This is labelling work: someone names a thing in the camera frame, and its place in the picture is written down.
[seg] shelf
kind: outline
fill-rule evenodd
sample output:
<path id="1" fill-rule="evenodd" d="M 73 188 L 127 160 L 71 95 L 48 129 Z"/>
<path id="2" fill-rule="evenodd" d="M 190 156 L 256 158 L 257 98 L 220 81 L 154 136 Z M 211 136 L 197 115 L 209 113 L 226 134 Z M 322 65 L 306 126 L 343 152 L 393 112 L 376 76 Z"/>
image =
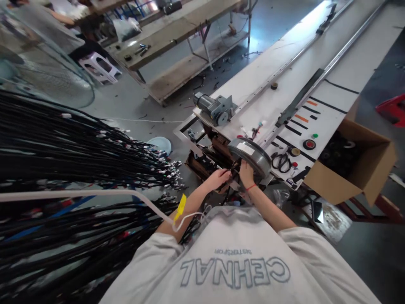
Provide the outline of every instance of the shelf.
<path id="1" fill-rule="evenodd" d="M 206 43 L 211 63 L 217 61 L 248 37 L 248 33 L 245 31 L 238 33 L 237 36 L 227 36 L 227 32 L 228 31 L 224 31 L 222 37 L 221 35 L 217 35 L 213 40 Z M 206 58 L 203 45 L 194 52 Z M 148 85 L 151 95 L 162 104 L 171 94 L 206 69 L 209 66 L 208 61 L 199 56 L 193 54 L 187 56 L 152 80 Z"/>

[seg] gray floor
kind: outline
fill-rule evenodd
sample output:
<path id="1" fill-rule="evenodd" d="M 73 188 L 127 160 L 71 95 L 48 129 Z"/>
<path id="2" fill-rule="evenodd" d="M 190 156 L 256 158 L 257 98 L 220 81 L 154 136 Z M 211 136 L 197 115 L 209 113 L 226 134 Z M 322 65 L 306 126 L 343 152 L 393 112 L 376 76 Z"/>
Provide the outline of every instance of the gray floor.
<path id="1" fill-rule="evenodd" d="M 316 0 L 260 0 L 253 13 L 250 50 L 246 49 L 247 42 L 245 41 L 226 55 L 226 57 L 230 57 L 227 62 L 219 60 L 214 66 L 214 72 L 204 72 L 206 76 L 204 87 L 199 90 L 211 94 L 216 82 L 219 82 L 219 86 L 223 85 L 257 56 L 251 55 L 248 59 L 242 58 L 243 53 L 264 51 L 308 14 L 318 2 Z M 219 29 L 224 30 L 228 22 L 228 16 L 221 18 L 219 23 L 215 22 L 208 39 L 215 36 Z M 245 20 L 242 18 L 234 17 L 237 30 L 240 30 L 244 23 Z M 199 44 L 198 37 L 192 39 L 192 44 L 193 46 Z M 399 48 L 393 53 L 392 60 L 395 61 L 395 64 L 400 64 L 400 61 L 402 64 L 405 63 L 404 50 L 404 48 Z M 181 43 L 175 49 L 144 67 L 141 72 L 146 80 L 151 79 L 187 54 L 189 54 L 187 43 Z M 385 85 L 381 84 L 381 81 L 385 79 L 380 75 L 381 69 L 392 66 L 392 63 L 393 61 L 388 62 L 377 69 L 373 76 L 375 82 L 369 84 L 362 93 L 356 120 L 394 140 L 397 144 L 399 158 L 399 168 L 395 169 L 395 172 L 400 176 L 405 176 L 403 169 L 405 161 L 404 131 L 391 126 L 374 111 L 376 104 L 395 96 L 395 94 L 404 92 L 405 76 L 398 78 L 402 77 L 401 74 L 395 74 L 398 83 L 394 82 L 393 79 L 386 79 L 383 81 Z M 136 139 L 147 141 L 155 136 L 164 136 L 170 139 L 173 149 L 171 157 L 175 160 L 184 161 L 189 149 L 173 134 L 173 128 L 178 123 L 169 123 L 169 121 L 183 121 L 192 113 L 193 88 L 200 83 L 200 78 L 191 80 L 171 97 L 168 107 L 162 108 L 156 102 L 147 99 L 147 93 L 131 77 L 124 75 L 117 84 L 99 88 L 96 92 L 95 102 L 84 110 L 98 117 L 112 118 L 109 123 L 126 130 L 130 129 L 130 135 Z M 157 122 L 136 121 L 145 115 L 147 116 L 142 120 Z M 182 166 L 181 174 L 190 187 L 186 190 L 186 194 L 189 194 L 198 185 L 198 180 L 185 166 Z M 382 193 L 397 204 L 405 214 L 404 188 L 389 180 Z M 156 190 L 148 191 L 148 196 L 152 199 L 158 195 Z M 336 246 L 338 252 L 383 304 L 402 303 L 403 296 L 400 288 L 403 286 L 405 278 L 404 236 L 405 226 L 354 223 Z"/>

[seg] white t-shirt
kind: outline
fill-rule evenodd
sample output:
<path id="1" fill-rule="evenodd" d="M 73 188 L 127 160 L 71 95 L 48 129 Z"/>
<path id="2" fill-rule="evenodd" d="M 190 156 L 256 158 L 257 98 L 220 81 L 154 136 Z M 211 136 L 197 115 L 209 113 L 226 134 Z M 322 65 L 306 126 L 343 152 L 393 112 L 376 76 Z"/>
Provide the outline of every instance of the white t-shirt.
<path id="1" fill-rule="evenodd" d="M 84 40 L 77 38 L 71 30 L 56 20 L 51 15 L 49 8 L 36 3 L 29 3 L 15 8 L 13 12 L 30 29 L 39 31 L 41 35 L 53 41 L 66 54 L 70 54 L 85 43 Z"/>
<path id="2" fill-rule="evenodd" d="M 193 239 L 153 234 L 100 304 L 380 303 L 322 236 L 276 233 L 255 208 L 215 207 Z"/>

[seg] hand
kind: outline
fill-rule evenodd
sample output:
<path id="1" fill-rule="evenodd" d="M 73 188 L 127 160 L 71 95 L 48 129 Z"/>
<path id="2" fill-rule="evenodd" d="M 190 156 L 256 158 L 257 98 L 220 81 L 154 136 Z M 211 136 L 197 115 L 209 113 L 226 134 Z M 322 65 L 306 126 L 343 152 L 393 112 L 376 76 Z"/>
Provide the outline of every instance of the hand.
<path id="1" fill-rule="evenodd" d="M 253 169 L 244 160 L 242 160 L 242 163 L 240 164 L 239 176 L 245 188 L 250 187 L 254 184 Z"/>
<path id="2" fill-rule="evenodd" d="M 206 190 L 207 193 L 217 189 L 223 183 L 227 182 L 231 177 L 231 171 L 228 169 L 219 169 L 211 174 L 205 182 L 202 183 L 202 187 Z"/>

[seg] red string bracelet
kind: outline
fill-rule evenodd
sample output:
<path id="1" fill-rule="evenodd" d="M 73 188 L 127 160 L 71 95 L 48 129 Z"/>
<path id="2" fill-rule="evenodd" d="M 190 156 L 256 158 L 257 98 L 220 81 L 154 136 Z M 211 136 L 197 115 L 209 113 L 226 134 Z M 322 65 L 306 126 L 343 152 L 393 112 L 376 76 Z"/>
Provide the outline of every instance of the red string bracelet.
<path id="1" fill-rule="evenodd" d="M 246 189 L 246 191 L 249 191 L 251 188 L 253 188 L 254 186 L 256 186 L 256 184 L 251 185 L 249 188 Z"/>

